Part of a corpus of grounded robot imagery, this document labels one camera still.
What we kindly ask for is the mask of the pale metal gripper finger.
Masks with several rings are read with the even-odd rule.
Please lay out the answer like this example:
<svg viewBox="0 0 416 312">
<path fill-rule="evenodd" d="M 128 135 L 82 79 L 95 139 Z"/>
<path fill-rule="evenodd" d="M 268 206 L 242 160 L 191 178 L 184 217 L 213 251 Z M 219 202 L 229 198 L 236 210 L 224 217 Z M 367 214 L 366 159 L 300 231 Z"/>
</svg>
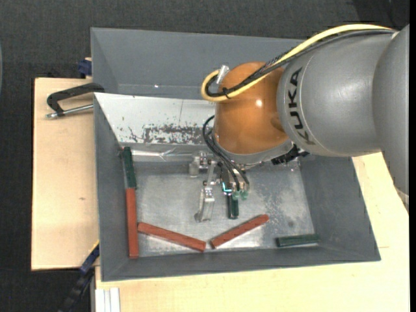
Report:
<svg viewBox="0 0 416 312">
<path fill-rule="evenodd" d="M 212 187 L 204 187 L 200 192 L 199 209 L 194 215 L 195 221 L 204 222 L 212 219 L 215 197 Z"/>
<path fill-rule="evenodd" d="M 188 174 L 190 177 L 197 177 L 200 173 L 206 171 L 209 166 L 209 158 L 206 152 L 195 152 L 192 154 L 192 160 L 188 165 Z"/>
</svg>

